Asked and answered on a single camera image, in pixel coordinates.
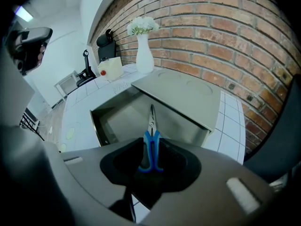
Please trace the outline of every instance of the gray panel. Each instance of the gray panel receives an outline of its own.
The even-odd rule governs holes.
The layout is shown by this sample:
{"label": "gray panel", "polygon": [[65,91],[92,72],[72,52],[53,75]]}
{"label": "gray panel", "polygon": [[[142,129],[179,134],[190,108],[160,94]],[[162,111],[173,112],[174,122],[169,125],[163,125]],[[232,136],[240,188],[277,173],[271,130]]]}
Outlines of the gray panel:
{"label": "gray panel", "polygon": [[23,79],[3,46],[0,57],[0,124],[18,126],[34,90]]}
{"label": "gray panel", "polygon": [[217,86],[168,69],[151,73],[132,85],[214,131],[221,94]]}

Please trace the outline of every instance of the brick wall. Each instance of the brick wall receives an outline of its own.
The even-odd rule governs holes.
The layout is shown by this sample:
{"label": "brick wall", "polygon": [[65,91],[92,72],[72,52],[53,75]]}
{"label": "brick wall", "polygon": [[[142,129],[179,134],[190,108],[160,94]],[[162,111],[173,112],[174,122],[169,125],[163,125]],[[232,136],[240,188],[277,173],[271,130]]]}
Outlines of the brick wall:
{"label": "brick wall", "polygon": [[134,63],[137,39],[127,24],[151,16],[161,29],[149,34],[155,65],[214,83],[243,101],[246,145],[267,135],[283,104],[301,54],[290,24],[274,0],[114,0],[91,40],[114,31],[123,64]]}

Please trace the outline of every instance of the white wall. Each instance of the white wall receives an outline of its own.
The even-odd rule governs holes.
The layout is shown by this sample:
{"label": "white wall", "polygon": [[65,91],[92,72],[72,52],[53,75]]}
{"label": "white wall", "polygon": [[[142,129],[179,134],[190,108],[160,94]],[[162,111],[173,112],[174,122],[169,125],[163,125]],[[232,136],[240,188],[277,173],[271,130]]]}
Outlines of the white wall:
{"label": "white wall", "polygon": [[54,106],[61,96],[54,85],[72,71],[81,72],[85,68],[83,51],[83,31],[78,8],[66,8],[61,13],[42,21],[33,21],[23,27],[46,26],[53,29],[42,64],[28,76],[34,81],[42,96],[50,106]]}
{"label": "white wall", "polygon": [[84,42],[89,44],[93,32],[108,6],[114,0],[81,0],[80,18],[83,27]]}

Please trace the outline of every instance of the office chair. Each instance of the office chair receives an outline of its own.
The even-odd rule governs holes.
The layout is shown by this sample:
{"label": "office chair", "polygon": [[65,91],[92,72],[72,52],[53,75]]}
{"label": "office chair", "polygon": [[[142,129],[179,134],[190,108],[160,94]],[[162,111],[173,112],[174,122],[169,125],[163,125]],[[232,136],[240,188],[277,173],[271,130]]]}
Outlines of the office chair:
{"label": "office chair", "polygon": [[86,68],[81,73],[76,75],[76,77],[80,78],[80,80],[76,82],[77,87],[80,87],[96,78],[95,74],[91,70],[91,67],[89,66],[88,55],[88,51],[85,50],[83,56],[85,57]]}
{"label": "office chair", "polygon": [[111,29],[108,29],[105,34],[99,36],[96,44],[99,47],[98,57],[100,62],[116,57],[116,42],[112,37]]}
{"label": "office chair", "polygon": [[279,117],[244,166],[271,183],[301,161],[301,74],[293,77]]}

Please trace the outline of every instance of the stainless steel surface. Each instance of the stainless steel surface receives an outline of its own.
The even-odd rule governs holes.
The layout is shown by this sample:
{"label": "stainless steel surface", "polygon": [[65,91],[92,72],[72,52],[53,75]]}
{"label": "stainless steel surface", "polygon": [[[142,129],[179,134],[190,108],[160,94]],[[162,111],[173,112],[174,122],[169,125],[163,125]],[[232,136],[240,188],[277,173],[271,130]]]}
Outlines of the stainless steel surface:
{"label": "stainless steel surface", "polygon": [[162,137],[198,146],[203,144],[207,129],[130,87],[91,112],[100,145],[143,137],[152,104],[156,108],[157,130]]}
{"label": "stainless steel surface", "polygon": [[221,89],[218,86],[168,69],[151,73],[132,82],[132,85],[210,132],[214,131],[221,96]]}
{"label": "stainless steel surface", "polygon": [[157,126],[156,126],[155,107],[154,107],[153,104],[151,104],[151,106],[150,106],[149,128],[148,128],[148,131],[149,131],[151,137],[154,136],[156,130],[157,130]]}

